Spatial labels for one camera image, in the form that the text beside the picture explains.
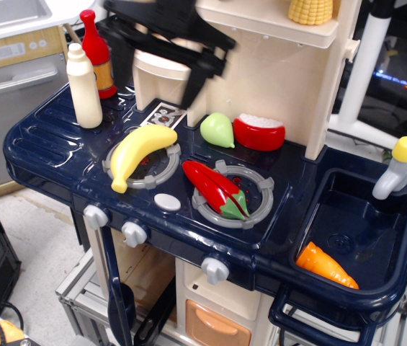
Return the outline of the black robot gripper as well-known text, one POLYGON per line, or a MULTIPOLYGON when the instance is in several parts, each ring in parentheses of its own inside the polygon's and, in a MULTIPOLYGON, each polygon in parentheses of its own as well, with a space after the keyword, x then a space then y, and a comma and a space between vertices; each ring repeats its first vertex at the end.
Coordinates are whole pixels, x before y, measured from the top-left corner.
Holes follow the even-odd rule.
POLYGON ((190 68, 181 108, 189 108, 206 79, 223 74, 228 51, 236 41, 206 22, 195 1, 104 1, 112 14, 100 24, 110 47, 112 72, 119 93, 133 78, 136 50, 190 68))

